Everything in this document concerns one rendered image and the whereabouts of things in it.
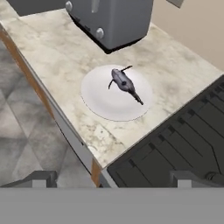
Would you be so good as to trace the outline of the grey frozen meat piece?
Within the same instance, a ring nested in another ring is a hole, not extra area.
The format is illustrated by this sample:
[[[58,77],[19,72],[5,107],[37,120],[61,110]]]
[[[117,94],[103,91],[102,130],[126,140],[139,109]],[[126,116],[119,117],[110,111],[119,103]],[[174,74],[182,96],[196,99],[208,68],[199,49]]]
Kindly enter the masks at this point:
[[[119,87],[120,90],[122,90],[123,92],[129,93],[130,95],[132,95],[134,97],[134,99],[137,102],[139,102],[141,105],[143,105],[144,103],[138,96],[132,80],[125,73],[125,70],[130,69],[130,68],[131,68],[131,66],[126,66],[125,68],[123,68],[121,70],[119,70],[117,68],[113,68],[111,71],[112,80],[108,84],[108,88],[110,88],[112,82],[114,82]]]

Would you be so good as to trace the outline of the white round plate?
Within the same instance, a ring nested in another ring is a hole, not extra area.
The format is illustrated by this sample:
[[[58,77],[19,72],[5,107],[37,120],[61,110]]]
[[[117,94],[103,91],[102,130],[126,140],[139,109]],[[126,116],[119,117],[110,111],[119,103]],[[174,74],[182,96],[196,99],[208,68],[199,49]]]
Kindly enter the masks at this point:
[[[123,66],[98,66],[83,78],[80,92],[86,106],[98,116],[115,122],[132,121],[143,116],[152,102],[149,82],[133,68],[125,71],[143,102],[140,103],[131,94],[122,91],[115,82],[111,82],[113,69],[123,70]]]

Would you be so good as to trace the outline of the grey toaster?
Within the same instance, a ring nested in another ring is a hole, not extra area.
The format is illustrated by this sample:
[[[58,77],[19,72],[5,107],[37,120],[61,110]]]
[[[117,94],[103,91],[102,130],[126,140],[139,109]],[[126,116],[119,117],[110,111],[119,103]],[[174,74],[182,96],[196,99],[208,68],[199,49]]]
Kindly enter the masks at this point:
[[[154,0],[66,0],[72,20],[108,51],[147,35]]]

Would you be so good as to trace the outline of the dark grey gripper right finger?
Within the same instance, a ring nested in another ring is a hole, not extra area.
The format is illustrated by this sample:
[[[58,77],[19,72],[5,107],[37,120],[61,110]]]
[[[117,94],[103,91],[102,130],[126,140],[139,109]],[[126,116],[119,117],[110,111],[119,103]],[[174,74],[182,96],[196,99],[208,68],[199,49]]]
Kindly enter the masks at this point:
[[[210,171],[199,177],[190,171],[172,171],[170,174],[170,187],[224,188],[224,175]]]

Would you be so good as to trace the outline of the wooden counter cupboard front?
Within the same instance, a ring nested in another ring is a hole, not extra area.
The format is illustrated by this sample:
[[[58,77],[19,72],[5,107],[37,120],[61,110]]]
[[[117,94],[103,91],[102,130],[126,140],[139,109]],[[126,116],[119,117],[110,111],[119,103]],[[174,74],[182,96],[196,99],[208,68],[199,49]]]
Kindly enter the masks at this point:
[[[90,172],[92,181],[97,187],[100,187],[100,174],[101,167],[96,163],[93,154],[88,147],[82,142],[80,136],[76,133],[72,124],[67,120],[62,110],[57,105],[56,101],[52,98],[45,85],[41,82],[34,70],[27,62],[23,54],[18,50],[15,43],[12,41],[8,32],[0,24],[0,39],[5,44],[10,52],[12,58],[16,61],[17,65],[24,73],[26,79],[31,84],[32,88],[38,95],[39,99],[45,105],[48,113],[57,123],[62,134],[74,150],[78,159],[84,164],[84,167]]]

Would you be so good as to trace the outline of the black hob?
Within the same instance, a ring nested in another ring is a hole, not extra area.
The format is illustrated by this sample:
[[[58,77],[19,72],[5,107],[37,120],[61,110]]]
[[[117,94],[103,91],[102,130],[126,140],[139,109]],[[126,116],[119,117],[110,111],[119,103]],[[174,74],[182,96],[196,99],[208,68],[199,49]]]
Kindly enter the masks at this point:
[[[224,186],[224,75],[107,168],[120,187],[168,187],[172,172]]]

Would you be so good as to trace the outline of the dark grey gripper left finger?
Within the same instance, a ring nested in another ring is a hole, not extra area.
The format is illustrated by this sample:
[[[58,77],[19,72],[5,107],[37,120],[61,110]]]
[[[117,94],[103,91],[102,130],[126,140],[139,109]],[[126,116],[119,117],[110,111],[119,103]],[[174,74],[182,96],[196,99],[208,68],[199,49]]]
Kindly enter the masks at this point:
[[[33,171],[27,177],[2,185],[2,188],[18,187],[18,188],[56,188],[58,174],[56,171]]]

